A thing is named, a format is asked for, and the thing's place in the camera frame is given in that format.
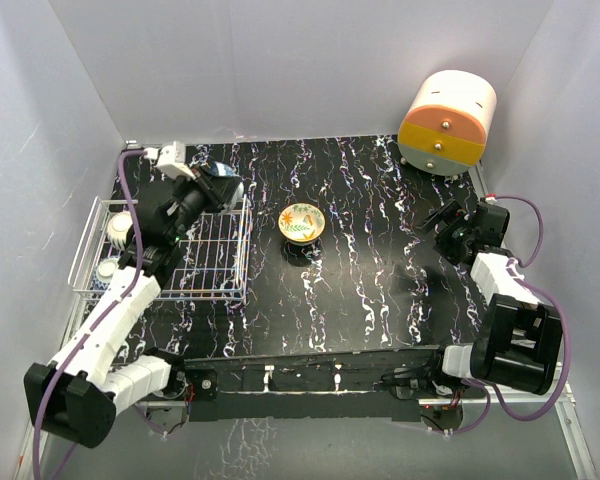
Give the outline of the red patterned bowl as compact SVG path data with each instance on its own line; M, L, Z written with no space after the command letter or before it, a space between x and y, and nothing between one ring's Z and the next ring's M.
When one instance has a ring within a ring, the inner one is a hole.
M92 290L105 291L108 288L115 272L118 270L118 262L118 257L108 257L96 265L91 280Z

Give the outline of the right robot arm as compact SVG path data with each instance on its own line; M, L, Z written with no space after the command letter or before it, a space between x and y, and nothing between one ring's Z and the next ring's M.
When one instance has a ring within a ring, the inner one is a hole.
M515 258L502 246L509 220L509 211L492 203L481 201L468 213L449 200L419 225L425 233L440 228L434 250L470 269L487 305L480 337L447 346L442 362L426 371L427 388L437 396L451 395L462 379L536 395L551 387L562 343L560 316L521 284Z

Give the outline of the blue floral bowl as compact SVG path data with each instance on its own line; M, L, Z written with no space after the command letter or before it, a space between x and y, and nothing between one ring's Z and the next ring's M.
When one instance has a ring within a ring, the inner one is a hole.
M225 213L243 198L243 180L229 165L213 161L199 166L198 170L198 184L209 199L206 212Z

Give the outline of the yellow floral bowl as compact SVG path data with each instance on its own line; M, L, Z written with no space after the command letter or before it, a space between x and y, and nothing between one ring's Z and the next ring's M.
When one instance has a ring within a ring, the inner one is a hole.
M315 242L322 235L325 224L323 212L307 203L289 205L278 217L278 228L283 237L298 246Z

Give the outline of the white orange-rimmed bowl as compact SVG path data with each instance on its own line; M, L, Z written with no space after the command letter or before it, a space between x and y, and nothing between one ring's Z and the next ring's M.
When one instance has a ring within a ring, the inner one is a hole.
M118 212L107 223L106 237L114 248L123 251L127 245L127 235L132 228L133 220L130 212Z

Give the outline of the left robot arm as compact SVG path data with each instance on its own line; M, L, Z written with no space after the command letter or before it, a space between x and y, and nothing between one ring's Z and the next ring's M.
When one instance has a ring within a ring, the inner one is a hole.
M116 416L145 396L180 396L187 376L168 354L110 367L146 308L183 257L185 234L203 214L224 214L242 199L241 177L228 165L171 173L142 189L107 228L122 253L108 288L73 338L47 364L32 364L24 388L32 422L87 448L101 444Z

